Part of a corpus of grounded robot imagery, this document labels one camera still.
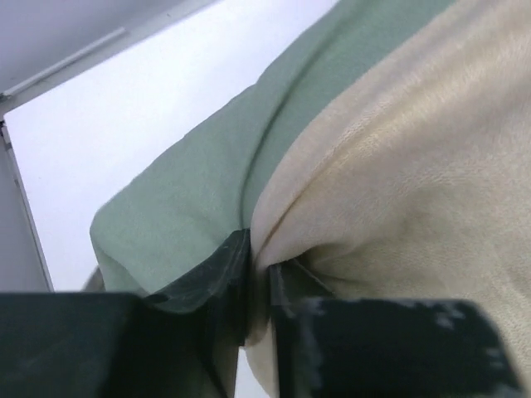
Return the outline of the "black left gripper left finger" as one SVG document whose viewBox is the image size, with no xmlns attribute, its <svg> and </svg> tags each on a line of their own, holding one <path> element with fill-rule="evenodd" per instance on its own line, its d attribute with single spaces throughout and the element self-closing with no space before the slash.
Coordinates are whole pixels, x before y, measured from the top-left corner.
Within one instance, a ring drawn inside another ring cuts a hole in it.
<svg viewBox="0 0 531 398">
<path fill-rule="evenodd" d="M 250 233 L 154 294 L 1 297 L 4 397 L 232 397 Z"/>
</svg>

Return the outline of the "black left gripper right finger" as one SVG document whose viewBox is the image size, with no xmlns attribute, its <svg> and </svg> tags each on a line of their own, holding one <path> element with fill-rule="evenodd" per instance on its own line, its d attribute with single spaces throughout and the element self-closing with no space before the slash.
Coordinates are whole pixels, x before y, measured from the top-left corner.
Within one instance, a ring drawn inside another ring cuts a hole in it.
<svg viewBox="0 0 531 398">
<path fill-rule="evenodd" d="M 268 270 L 280 397 L 520 397 L 498 328 L 454 299 L 340 299 L 299 261 Z"/>
</svg>

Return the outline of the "cream white pillow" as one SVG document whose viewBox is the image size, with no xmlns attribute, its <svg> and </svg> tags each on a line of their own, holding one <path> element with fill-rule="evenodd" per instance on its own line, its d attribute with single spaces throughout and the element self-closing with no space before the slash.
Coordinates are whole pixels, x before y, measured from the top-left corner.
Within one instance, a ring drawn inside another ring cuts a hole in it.
<svg viewBox="0 0 531 398">
<path fill-rule="evenodd" d="M 495 321 L 530 383 L 530 4 L 341 1 L 340 67 L 391 49 L 328 100 L 251 219 L 251 369 L 275 392 L 266 271 L 301 257 L 339 297 L 451 298 Z"/>
</svg>

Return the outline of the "blue-grey pillowcase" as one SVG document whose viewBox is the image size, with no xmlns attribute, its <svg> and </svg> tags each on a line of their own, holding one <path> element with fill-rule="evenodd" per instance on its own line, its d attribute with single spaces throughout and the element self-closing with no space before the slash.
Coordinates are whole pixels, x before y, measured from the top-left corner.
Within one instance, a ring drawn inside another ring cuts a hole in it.
<svg viewBox="0 0 531 398">
<path fill-rule="evenodd" d="M 234 97 L 95 214 L 90 238 L 109 291 L 152 293 L 250 225 L 290 145 L 337 95 L 448 7 L 341 1 Z"/>
</svg>

